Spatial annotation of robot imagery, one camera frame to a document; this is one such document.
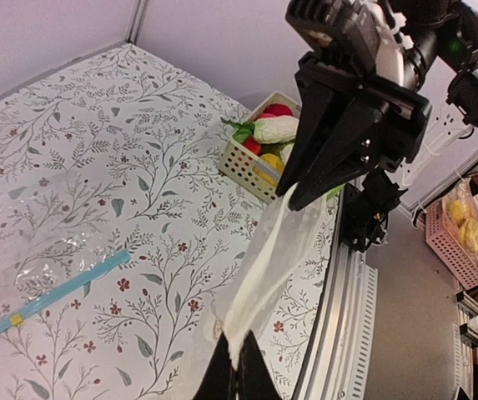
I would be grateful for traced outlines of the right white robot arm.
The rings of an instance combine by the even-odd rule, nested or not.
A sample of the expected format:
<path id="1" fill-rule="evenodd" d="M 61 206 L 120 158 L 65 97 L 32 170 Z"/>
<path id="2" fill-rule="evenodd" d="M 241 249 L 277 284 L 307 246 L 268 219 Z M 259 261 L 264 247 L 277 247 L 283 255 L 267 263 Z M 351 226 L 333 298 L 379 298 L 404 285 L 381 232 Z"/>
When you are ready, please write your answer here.
<path id="1" fill-rule="evenodd" d="M 478 12 L 462 1 L 292 1 L 285 19 L 309 51 L 276 193 L 299 211 L 347 188 L 345 241 L 364 252 L 440 150 L 478 129 Z"/>

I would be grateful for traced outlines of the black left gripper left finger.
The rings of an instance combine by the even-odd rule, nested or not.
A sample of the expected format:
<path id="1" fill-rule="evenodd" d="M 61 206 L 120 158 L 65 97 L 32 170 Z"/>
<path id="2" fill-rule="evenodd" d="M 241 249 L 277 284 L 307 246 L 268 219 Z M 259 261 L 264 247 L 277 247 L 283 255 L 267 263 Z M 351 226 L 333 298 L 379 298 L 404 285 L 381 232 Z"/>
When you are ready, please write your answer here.
<path id="1" fill-rule="evenodd" d="M 229 357 L 229 343 L 221 333 L 193 400 L 236 399 L 237 388 L 237 373 Z"/>

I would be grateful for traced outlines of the frosted white zip top bag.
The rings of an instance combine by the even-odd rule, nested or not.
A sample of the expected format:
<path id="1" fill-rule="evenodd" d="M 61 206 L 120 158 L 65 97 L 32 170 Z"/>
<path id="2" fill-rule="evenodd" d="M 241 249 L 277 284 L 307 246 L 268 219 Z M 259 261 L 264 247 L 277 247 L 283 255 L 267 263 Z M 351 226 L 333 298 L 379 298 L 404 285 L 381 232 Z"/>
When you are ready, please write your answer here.
<path id="1" fill-rule="evenodd" d="M 209 363 L 220 336 L 228 340 L 224 353 L 238 365 L 248 333 L 260 338 L 286 283 L 306 259 L 326 214 L 325 194 L 304 209 L 289 209 L 290 190 L 267 205 L 230 284 L 217 294 L 193 336 L 193 360 Z"/>

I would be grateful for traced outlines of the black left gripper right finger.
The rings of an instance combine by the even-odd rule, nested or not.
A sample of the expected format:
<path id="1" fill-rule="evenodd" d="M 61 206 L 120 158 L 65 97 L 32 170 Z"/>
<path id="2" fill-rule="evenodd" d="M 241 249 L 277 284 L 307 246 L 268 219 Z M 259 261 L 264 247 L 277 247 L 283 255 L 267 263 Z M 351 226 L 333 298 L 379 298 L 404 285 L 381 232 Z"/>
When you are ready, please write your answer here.
<path id="1" fill-rule="evenodd" d="M 246 335 L 240 351 L 238 382 L 238 399 L 281 399 L 252 331 Z"/>

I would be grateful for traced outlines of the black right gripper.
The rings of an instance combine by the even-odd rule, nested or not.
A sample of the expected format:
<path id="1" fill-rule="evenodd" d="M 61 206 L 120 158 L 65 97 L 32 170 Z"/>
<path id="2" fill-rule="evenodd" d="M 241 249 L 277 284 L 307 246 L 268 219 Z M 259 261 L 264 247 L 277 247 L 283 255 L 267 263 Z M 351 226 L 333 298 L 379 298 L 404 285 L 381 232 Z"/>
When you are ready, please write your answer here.
<path id="1" fill-rule="evenodd" d="M 294 78 L 302 108 L 276 188 L 279 197 L 294 190 L 291 210 L 375 166 L 394 172 L 415 160 L 430 119 L 428 99 L 375 74 L 356 77 L 312 52 L 299 60 Z"/>

